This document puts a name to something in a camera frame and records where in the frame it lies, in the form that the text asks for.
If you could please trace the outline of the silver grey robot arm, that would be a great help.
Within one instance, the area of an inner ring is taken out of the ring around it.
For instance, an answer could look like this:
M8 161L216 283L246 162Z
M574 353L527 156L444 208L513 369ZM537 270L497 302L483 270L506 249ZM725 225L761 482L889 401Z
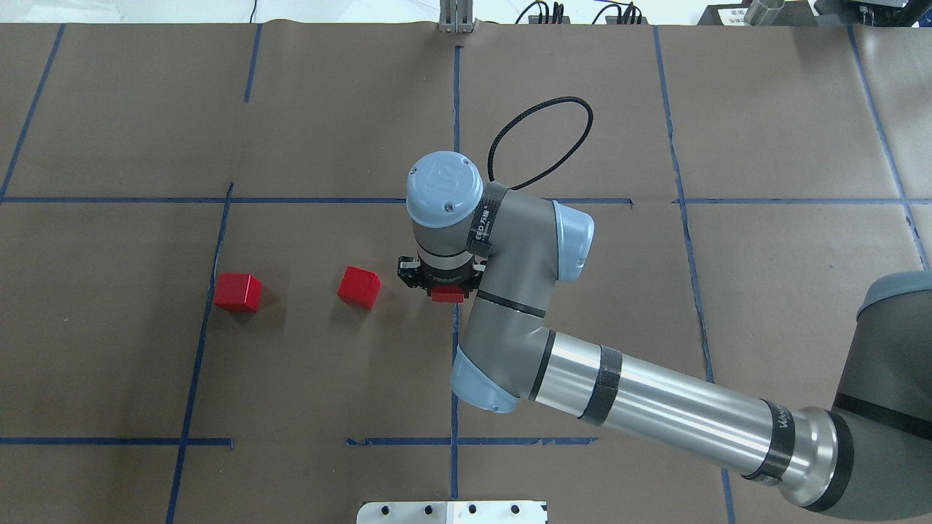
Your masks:
M545 326L557 282L580 277L587 213L501 183L455 151L406 181L417 245L400 278L475 290L452 362L453 393L509 413L522 399L655 439L843 520L930 513L930 272L869 286L830 409L789 409Z

